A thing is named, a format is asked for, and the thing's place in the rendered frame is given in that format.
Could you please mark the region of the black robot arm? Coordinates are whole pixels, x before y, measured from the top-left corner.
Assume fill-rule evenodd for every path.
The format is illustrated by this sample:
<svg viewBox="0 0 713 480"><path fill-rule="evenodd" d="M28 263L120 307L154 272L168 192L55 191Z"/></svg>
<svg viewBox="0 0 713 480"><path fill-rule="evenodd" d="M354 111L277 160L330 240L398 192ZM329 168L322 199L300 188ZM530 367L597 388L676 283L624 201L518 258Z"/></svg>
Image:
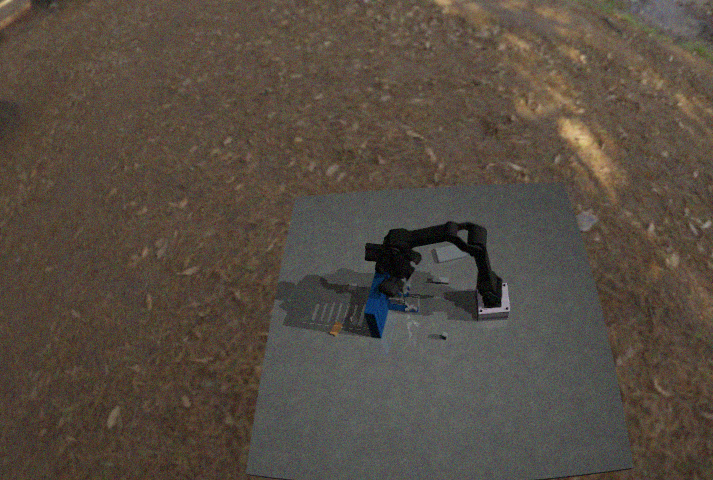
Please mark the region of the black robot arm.
<svg viewBox="0 0 713 480"><path fill-rule="evenodd" d="M467 244L457 236L458 230L468 230ZM445 224L409 231L404 228L392 229L384 237L383 244L366 243L365 260L376 262L375 271L388 272L392 276L390 263L395 267L406 265L414 247L440 242L453 243L461 251L474 256L477 268L477 290L482 295L485 308L501 307L502 279L491 270L486 249L487 229L474 223L447 221Z"/></svg>

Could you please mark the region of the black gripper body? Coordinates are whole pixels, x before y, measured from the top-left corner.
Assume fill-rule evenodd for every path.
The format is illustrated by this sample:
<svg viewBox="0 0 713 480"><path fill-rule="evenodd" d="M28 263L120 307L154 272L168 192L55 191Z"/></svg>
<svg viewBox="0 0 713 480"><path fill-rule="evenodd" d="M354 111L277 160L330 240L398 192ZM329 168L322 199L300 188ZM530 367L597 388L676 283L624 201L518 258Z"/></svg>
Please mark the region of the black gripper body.
<svg viewBox="0 0 713 480"><path fill-rule="evenodd" d="M397 295L400 286L402 285L403 280L405 279L405 276L411 270L410 262L412 261L415 263L415 265L418 265L421 260L422 257L420 253L412 251L412 256L408 257L406 265L402 267L395 267L389 261L388 266L391 267L393 275L390 278L391 281L388 281L386 279L382 281L382 283L378 287L379 292L394 298Z"/></svg>

